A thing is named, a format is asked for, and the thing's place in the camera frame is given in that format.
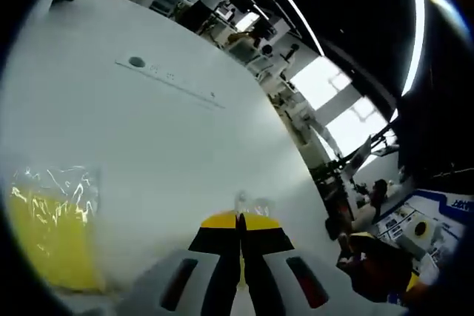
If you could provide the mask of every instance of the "window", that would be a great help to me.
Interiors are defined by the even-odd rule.
[[[250,12],[236,24],[236,28],[238,31],[241,32],[246,31],[250,27],[250,25],[252,25],[259,18],[260,16],[258,14]]]
[[[395,143],[396,136],[395,136],[395,133],[392,130],[388,130],[387,133],[384,136],[387,139],[387,145],[391,145],[391,144]],[[375,151],[377,151],[379,149],[382,149],[382,148],[385,148],[385,144],[383,142],[381,142],[377,146],[374,146],[372,148],[372,152],[375,152]],[[366,165],[370,164],[371,162],[373,162],[375,159],[378,159],[378,158],[380,158],[380,157],[378,157],[377,155],[370,155],[367,158],[367,160],[361,165],[361,167],[359,169],[364,168]]]
[[[350,79],[329,59],[318,57],[291,80],[314,110],[350,84]]]
[[[367,98],[360,98],[332,120],[327,129],[345,156],[358,149],[370,135],[376,134],[386,125],[387,122],[372,102]]]

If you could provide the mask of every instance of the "table surface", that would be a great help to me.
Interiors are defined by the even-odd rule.
[[[117,65],[141,56],[222,107]],[[240,190],[275,202],[297,247],[338,248],[310,174],[264,92],[194,33],[128,0],[58,4],[19,35],[3,73],[0,155],[100,172],[98,262],[128,285]]]

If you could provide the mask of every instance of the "ceiling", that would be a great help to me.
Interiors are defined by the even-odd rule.
[[[340,67],[362,69],[382,83],[393,96],[400,96],[413,48],[414,0],[293,1],[308,21],[326,56]],[[259,7],[288,17],[302,41],[318,51],[288,0],[255,2]],[[348,66],[347,58],[341,58],[335,49],[347,54],[352,63]]]

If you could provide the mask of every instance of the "chair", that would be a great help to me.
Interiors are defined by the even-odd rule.
[[[233,44],[231,44],[226,50],[235,60],[243,65],[249,64],[251,61],[255,61],[262,54],[256,49],[248,38],[240,38]]]
[[[259,55],[258,57],[247,63],[245,67],[253,74],[253,76],[257,78],[257,81],[260,81],[266,71],[272,66],[273,63],[268,57],[264,55]]]
[[[169,18],[181,0],[154,0],[150,9]]]

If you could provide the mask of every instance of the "ceiling light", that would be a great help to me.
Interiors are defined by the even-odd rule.
[[[265,14],[264,11],[257,6],[257,4],[254,4],[253,7],[260,13],[260,15],[262,15],[266,20],[268,20],[267,14]]]
[[[420,64],[421,50],[424,37],[424,0],[415,0],[415,41],[413,42],[413,53],[408,69],[407,79],[401,96],[407,94],[415,81],[416,71]]]
[[[464,41],[468,42],[470,40],[469,27],[453,3],[450,0],[430,1],[439,8],[443,17],[453,26],[454,31],[456,31]]]
[[[393,122],[393,120],[395,120],[397,117],[398,117],[398,110],[395,109],[395,111],[393,112],[392,118],[390,119],[390,122]]]
[[[314,34],[313,30],[311,30],[311,27],[310,25],[308,24],[308,21],[306,20],[306,18],[303,16],[303,13],[298,9],[298,7],[296,6],[296,3],[293,1],[293,0],[288,0],[288,2],[290,3],[290,5],[293,7],[293,9],[296,11],[296,14],[298,14],[299,18],[301,19],[301,21],[303,22],[304,26],[306,27],[306,30],[308,31],[308,33],[310,33],[310,36],[311,38],[313,39],[314,43],[316,44],[320,54],[322,56],[324,56],[324,51],[323,51],[323,48],[321,47],[321,45],[319,44],[318,42],[318,39],[316,38],[316,35]]]

